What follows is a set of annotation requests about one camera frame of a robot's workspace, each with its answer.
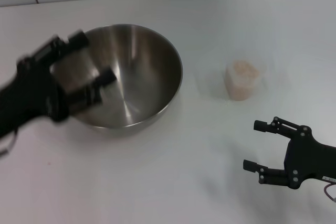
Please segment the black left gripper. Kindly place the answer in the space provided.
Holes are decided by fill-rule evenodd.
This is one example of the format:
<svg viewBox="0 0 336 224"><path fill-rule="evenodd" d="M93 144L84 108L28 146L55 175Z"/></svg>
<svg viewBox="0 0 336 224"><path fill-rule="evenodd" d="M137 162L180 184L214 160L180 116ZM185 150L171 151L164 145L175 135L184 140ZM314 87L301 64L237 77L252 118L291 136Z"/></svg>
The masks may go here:
<svg viewBox="0 0 336 224"><path fill-rule="evenodd" d="M69 112L82 112L102 103L101 89L117 78L108 68L84 86L66 95L56 82L49 67L74 51L89 46L83 31L68 37L67 41L53 36L40 48L17 63L15 77L1 89L1 137L38 117L54 122L64 121Z"/></svg>

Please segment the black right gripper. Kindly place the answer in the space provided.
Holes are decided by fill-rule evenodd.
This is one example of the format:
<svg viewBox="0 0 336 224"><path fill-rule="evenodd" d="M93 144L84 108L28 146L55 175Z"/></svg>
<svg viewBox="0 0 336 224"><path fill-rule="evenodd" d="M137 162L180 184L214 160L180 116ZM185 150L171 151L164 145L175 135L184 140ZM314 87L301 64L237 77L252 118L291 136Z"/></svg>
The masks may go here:
<svg viewBox="0 0 336 224"><path fill-rule="evenodd" d="M259 174L260 184L298 189L307 179L335 183L335 147L316 141L310 127L299 126L276 116L270 124L256 120L254 130L290 139L284 160L285 171L243 161L244 170Z"/></svg>

